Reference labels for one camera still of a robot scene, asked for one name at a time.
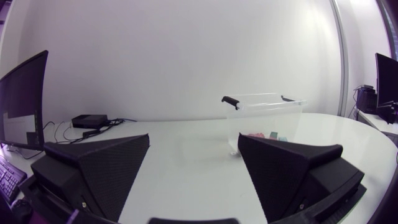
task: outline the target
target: curved white table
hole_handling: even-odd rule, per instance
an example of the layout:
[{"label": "curved white table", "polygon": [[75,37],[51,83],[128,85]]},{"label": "curved white table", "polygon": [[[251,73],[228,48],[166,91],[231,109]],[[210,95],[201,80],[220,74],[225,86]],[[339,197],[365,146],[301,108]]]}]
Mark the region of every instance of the curved white table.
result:
[{"label": "curved white table", "polygon": [[[60,141],[68,124],[60,127]],[[48,140],[54,131],[46,130]],[[86,130],[71,129],[68,138]],[[151,217],[207,220],[235,217],[266,223],[241,158],[229,153],[226,120],[124,123],[88,139],[99,141],[149,133],[150,148],[127,198],[120,223],[147,223]],[[395,145],[378,130],[327,114],[301,116],[295,142],[341,144],[343,158],[365,173],[366,193],[343,223],[366,223],[383,198],[396,168]],[[28,175],[26,161],[5,152]]]},{"label": "curved white table", "polygon": [[359,111],[359,116],[369,123],[370,126],[378,129],[386,136],[398,137],[398,123],[387,124],[379,115],[363,113],[361,110]]}]

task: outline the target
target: black cable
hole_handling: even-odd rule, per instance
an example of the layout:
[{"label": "black cable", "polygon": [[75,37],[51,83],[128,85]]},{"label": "black cable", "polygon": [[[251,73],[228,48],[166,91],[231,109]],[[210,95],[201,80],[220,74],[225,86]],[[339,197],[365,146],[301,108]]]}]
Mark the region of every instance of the black cable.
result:
[{"label": "black cable", "polygon": [[133,121],[133,122],[137,122],[136,120],[133,120],[133,119],[127,119],[127,118],[118,118],[118,119],[120,119],[120,120],[125,120],[125,121]]},{"label": "black cable", "polygon": [[70,123],[69,124],[69,127],[66,129],[66,130],[64,130],[63,131],[63,134],[62,134],[62,136],[63,136],[63,138],[64,139],[66,139],[67,141],[64,141],[64,142],[70,142],[70,141],[74,141],[74,140],[77,140],[77,139],[68,139],[67,137],[65,137],[65,133],[66,133],[66,131],[68,131],[69,129],[71,129],[72,128],[72,123]]},{"label": "black cable", "polygon": [[362,87],[363,85],[359,85],[359,86],[357,86],[354,90],[358,90],[358,89],[360,89],[360,87]]},{"label": "black cable", "polygon": [[[361,99],[362,92],[363,92],[362,89],[357,90],[356,96],[357,96],[358,101]],[[357,120],[358,119],[358,113],[359,113],[358,102],[357,101],[355,101],[355,106],[356,106],[356,110],[355,110],[355,113],[354,113],[354,119]]]},{"label": "black cable", "polygon": [[351,112],[349,112],[348,118],[351,116],[351,113],[353,112],[354,108],[355,108],[355,105],[353,106],[353,109],[351,109]]},{"label": "black cable", "polygon": [[33,158],[33,157],[35,157],[35,156],[37,156],[37,155],[39,155],[40,153],[43,152],[43,151],[41,151],[41,152],[39,152],[39,153],[37,153],[37,154],[34,154],[33,156],[30,156],[30,157],[26,158],[26,157],[25,157],[24,155],[22,155],[22,153],[19,152],[18,150],[7,150],[7,151],[18,153],[18,154],[19,154],[20,156],[22,156],[22,158],[24,158],[24,159],[31,159],[31,158]]},{"label": "black cable", "polygon": [[49,121],[49,122],[47,122],[47,124],[45,124],[45,126],[43,127],[43,130],[45,129],[45,127],[47,127],[47,125],[49,125],[49,124],[54,124],[55,125],[55,123],[54,122],[52,122],[52,121]]},{"label": "black cable", "polygon": [[357,91],[358,91],[358,90],[354,90],[354,95],[353,95],[353,99],[354,99],[354,101],[355,101],[355,104],[356,104],[355,93],[356,93]]},{"label": "black cable", "polygon": [[55,132],[54,132],[54,139],[55,139],[55,143],[58,143],[58,140],[57,140],[57,131],[58,131],[58,128],[61,126],[61,124],[63,124],[64,123],[64,121],[62,121],[60,124],[58,124],[58,126],[57,126],[57,128],[56,128],[56,130],[55,130]]},{"label": "black cable", "polygon": [[109,120],[109,121],[108,121],[108,127],[106,127],[104,130],[98,130],[98,131],[99,131],[98,133],[94,133],[94,134],[91,134],[91,135],[89,135],[89,136],[81,137],[81,138],[78,138],[78,139],[68,139],[68,138],[65,137],[66,131],[69,130],[69,129],[71,128],[71,127],[69,126],[69,128],[67,128],[67,129],[64,130],[64,132],[63,132],[63,138],[66,139],[67,141],[59,141],[59,142],[57,141],[57,143],[60,143],[60,144],[61,144],[61,143],[68,143],[68,144],[78,143],[78,142],[81,142],[81,141],[86,140],[86,139],[88,139],[88,138],[92,138],[92,137],[94,137],[94,136],[97,136],[97,135],[99,135],[99,134],[102,134],[102,133],[108,131],[109,129],[113,128],[114,126],[117,126],[117,125],[119,125],[119,124],[121,124],[121,123],[124,123],[124,122],[126,122],[126,121],[137,122],[136,120],[133,120],[133,119],[125,119],[125,118],[116,118],[116,119],[112,119],[112,120]]}]

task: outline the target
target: keyboard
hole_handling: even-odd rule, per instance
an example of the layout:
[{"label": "keyboard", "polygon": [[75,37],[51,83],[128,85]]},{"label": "keyboard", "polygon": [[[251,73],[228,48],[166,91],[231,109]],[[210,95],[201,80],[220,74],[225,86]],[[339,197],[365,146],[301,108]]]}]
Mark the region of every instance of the keyboard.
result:
[{"label": "keyboard", "polygon": [[19,193],[18,185],[25,180],[26,173],[0,156],[0,192],[10,205]]}]

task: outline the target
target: monitor screen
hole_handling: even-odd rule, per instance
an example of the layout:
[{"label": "monitor screen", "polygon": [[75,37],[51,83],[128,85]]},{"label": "monitor screen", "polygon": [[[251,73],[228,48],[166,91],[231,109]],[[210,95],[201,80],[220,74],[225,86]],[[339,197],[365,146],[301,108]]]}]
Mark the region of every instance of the monitor screen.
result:
[{"label": "monitor screen", "polygon": [[377,63],[377,105],[390,101],[398,102],[398,62],[376,54]]},{"label": "monitor screen", "polygon": [[26,60],[0,80],[0,141],[42,150],[42,92],[48,52]]}]

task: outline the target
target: desktop computer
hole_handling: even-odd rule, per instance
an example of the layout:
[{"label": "desktop computer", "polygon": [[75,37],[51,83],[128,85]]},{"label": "desktop computer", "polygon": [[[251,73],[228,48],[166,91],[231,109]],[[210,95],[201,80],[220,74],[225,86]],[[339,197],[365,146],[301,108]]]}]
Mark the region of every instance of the desktop computer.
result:
[{"label": "desktop computer", "polygon": [[[0,144],[42,151],[42,93],[49,52],[26,60],[0,79]],[[26,174],[0,158],[0,194],[11,204]]]},{"label": "desktop computer", "polygon": [[376,54],[377,109],[376,113],[388,124],[394,123],[398,113],[398,62]]}]

